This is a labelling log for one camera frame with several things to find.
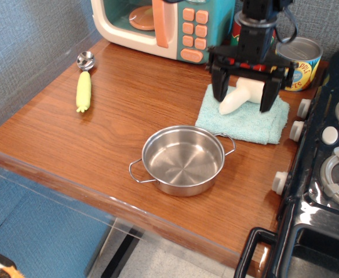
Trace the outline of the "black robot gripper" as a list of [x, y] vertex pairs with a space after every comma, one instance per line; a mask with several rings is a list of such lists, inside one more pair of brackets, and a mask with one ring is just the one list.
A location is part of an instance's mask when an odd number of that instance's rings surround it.
[[[279, 38], [276, 26], [276, 39]], [[281, 87], [291, 86], [297, 63], [276, 55], [271, 50], [271, 43], [255, 43], [237, 46], [220, 45], [208, 48], [207, 70], [212, 75], [213, 96], [218, 102], [226, 97], [231, 75], [264, 81], [260, 112], [268, 112]]]

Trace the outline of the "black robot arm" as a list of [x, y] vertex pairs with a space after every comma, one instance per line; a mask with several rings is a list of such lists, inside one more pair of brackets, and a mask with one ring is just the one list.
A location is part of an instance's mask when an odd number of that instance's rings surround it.
[[244, 1], [239, 16], [241, 30], [236, 46], [208, 48], [207, 70], [212, 75], [213, 95], [222, 101], [231, 75], [263, 81], [260, 111], [271, 109], [280, 90], [293, 83], [297, 62], [278, 56], [271, 50], [273, 37], [278, 37], [277, 15], [283, 12], [292, 23], [291, 1]]

